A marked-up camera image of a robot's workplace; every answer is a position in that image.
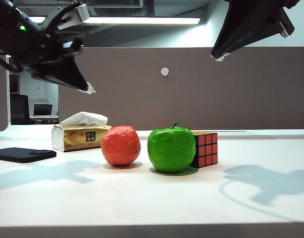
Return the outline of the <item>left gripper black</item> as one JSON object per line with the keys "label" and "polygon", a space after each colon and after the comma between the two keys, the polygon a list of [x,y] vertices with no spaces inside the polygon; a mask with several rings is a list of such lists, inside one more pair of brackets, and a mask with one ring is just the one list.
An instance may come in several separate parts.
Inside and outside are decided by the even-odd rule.
{"label": "left gripper black", "polygon": [[61,40],[54,36],[31,36],[24,40],[22,67],[36,80],[46,81],[94,94],[90,82],[80,73],[75,56],[80,54],[83,41],[73,37]]}

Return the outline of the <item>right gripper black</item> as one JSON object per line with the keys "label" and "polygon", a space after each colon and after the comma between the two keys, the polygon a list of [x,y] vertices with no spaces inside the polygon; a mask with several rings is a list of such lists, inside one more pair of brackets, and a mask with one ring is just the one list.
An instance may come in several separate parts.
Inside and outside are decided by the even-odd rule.
{"label": "right gripper black", "polygon": [[287,38],[295,28],[284,7],[299,0],[230,0],[229,8],[212,50],[216,61],[230,53],[276,34]]}

